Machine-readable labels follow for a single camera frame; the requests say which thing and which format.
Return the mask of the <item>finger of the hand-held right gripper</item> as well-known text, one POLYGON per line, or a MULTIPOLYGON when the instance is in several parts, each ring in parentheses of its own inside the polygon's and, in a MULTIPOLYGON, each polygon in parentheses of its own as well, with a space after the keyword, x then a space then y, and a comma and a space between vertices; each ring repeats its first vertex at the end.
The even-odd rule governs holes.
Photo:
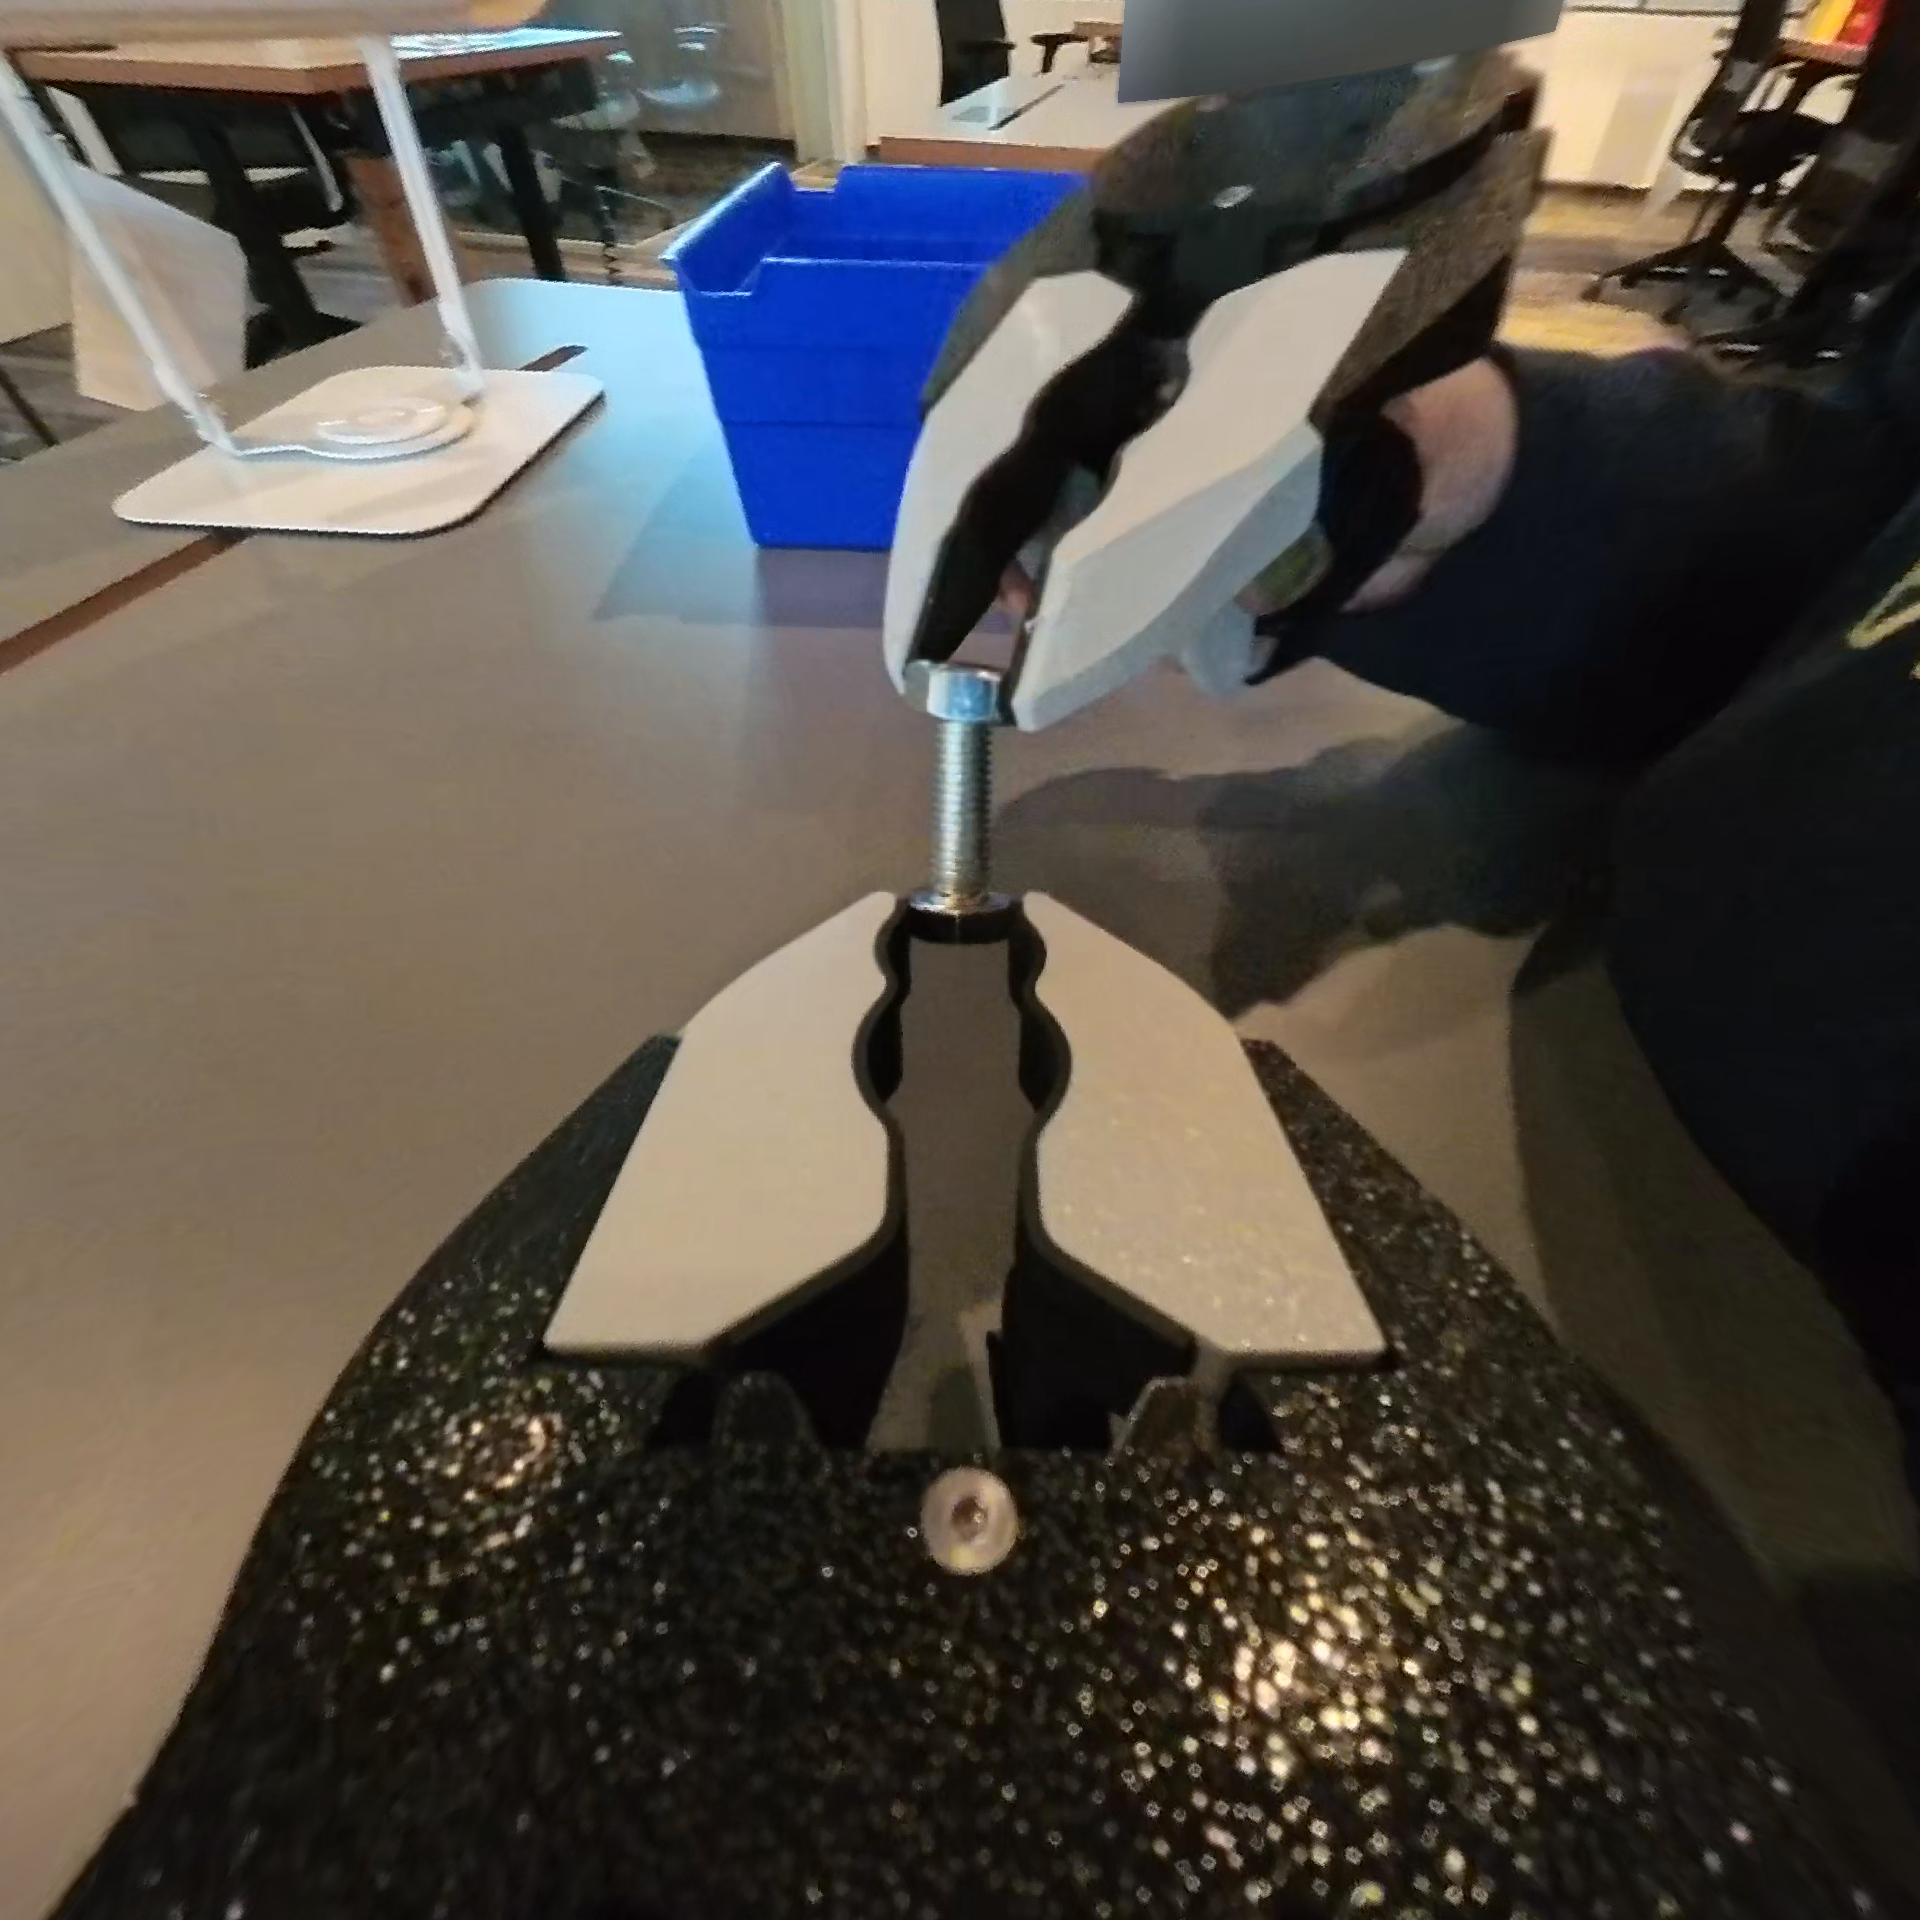
POLYGON ((1195 323, 1179 396, 1050 550, 1017 670, 1021 731, 1187 654, 1307 533, 1324 462, 1312 405, 1403 257, 1401 246, 1314 255, 1195 323))
POLYGON ((1032 279, 928 396, 907 464, 883 600, 883 657, 904 700, 932 703, 951 665, 1040 550, 1016 621, 1001 707, 1093 707, 1140 675, 1139 296, 1108 276, 1032 279))

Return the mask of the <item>silver bolt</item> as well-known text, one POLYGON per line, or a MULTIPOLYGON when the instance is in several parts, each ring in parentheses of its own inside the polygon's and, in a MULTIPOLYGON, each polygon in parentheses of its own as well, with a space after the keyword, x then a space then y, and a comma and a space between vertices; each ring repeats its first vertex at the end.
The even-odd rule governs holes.
POLYGON ((995 892, 995 739, 1007 718, 1001 672, 920 660, 904 675, 904 694, 936 727, 928 884, 957 896, 995 892))

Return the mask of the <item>light wooden table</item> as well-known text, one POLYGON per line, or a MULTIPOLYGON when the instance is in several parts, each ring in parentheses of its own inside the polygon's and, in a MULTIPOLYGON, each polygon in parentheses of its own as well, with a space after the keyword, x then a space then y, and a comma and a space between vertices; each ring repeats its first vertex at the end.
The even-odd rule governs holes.
POLYGON ((963 169, 1040 169, 1084 174, 1155 113, 1152 102, 1123 102, 1119 69, 1076 65, 1013 78, 941 105, 925 123, 881 134, 877 161, 963 169))

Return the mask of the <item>blue plastic bin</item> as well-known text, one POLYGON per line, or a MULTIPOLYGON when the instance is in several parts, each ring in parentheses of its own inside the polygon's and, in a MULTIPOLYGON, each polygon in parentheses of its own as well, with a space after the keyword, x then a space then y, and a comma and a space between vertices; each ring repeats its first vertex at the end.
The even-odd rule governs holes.
POLYGON ((858 161, 829 184, 767 164, 664 254, 759 547, 884 550, 922 391, 989 265, 1079 175, 858 161))

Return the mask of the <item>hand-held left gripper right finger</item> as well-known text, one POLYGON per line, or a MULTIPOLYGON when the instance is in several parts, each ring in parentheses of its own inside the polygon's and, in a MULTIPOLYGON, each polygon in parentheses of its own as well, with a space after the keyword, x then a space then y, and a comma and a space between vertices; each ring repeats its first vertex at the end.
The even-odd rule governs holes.
POLYGON ((1035 996, 1066 1043, 1040 1232, 1217 1376, 1370 1364, 1386 1335, 1211 1001, 1053 896, 1035 996))

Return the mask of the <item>person's right hand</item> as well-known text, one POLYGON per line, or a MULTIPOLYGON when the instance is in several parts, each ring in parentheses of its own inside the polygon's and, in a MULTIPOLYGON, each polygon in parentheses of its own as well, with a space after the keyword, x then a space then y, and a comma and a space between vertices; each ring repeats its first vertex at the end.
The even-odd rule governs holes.
POLYGON ((1239 608, 1255 616, 1395 608, 1492 516, 1517 443, 1520 400, 1500 352, 1349 423, 1320 453, 1312 550, 1287 543, 1239 591, 1239 608))

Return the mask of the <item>wooden desk black legs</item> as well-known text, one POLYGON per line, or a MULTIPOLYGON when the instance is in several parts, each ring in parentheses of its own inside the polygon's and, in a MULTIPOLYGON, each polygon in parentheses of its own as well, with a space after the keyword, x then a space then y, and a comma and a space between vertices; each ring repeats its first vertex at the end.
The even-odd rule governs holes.
MULTIPOLYGON (((248 360, 322 344, 352 323, 316 307, 290 237, 361 223, 404 303, 431 296, 423 245, 400 192, 365 63, 349 38, 107 38, 71 28, 15 54, 37 108, 79 102, 119 174, 137 184, 196 174, 212 221, 237 240, 257 312, 248 360)), ((396 40, 423 143, 493 148, 536 275, 564 280, 532 131, 594 108, 594 69, 615 29, 419 31, 396 40)))

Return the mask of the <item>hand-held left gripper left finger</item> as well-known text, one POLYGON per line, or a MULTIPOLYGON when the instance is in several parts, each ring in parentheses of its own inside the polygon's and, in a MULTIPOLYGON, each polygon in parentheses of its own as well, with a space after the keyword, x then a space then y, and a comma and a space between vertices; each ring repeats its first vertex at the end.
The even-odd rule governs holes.
POLYGON ((893 896, 861 896, 689 1020, 545 1329, 552 1353, 893 1367, 904 1179, 874 1040, 896 1007, 898 926, 893 896))

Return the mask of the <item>black office chair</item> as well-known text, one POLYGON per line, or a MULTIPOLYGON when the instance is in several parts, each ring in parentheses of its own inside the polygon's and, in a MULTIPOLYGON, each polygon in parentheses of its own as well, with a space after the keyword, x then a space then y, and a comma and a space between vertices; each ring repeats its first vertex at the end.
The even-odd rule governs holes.
POLYGON ((1915 269, 1919 5, 1864 5, 1861 40, 1787 31, 1787 5, 1741 5, 1713 81, 1668 157, 1713 206, 1677 246, 1597 275, 1586 302, 1668 291, 1746 300, 1740 325, 1698 342, 1728 366, 1834 360, 1915 269))

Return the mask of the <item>white paper bag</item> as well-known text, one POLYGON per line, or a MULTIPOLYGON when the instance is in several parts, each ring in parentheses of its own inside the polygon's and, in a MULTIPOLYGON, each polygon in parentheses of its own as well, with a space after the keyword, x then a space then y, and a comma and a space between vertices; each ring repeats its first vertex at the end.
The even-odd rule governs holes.
MULTIPOLYGON (((69 161, 75 190, 196 393, 240 376, 250 358, 250 262, 221 225, 69 161)), ((71 352, 82 397, 124 411, 169 400, 97 269, 69 243, 71 352)))

